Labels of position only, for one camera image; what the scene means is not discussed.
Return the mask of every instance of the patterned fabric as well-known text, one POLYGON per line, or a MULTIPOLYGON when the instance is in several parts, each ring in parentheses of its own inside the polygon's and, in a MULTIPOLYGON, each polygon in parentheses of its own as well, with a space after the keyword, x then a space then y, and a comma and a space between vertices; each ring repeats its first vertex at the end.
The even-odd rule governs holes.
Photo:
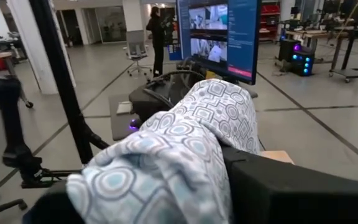
POLYGON ((248 92, 205 80, 69 176, 69 198, 86 223, 229 223, 230 187, 218 139, 259 153, 248 92))

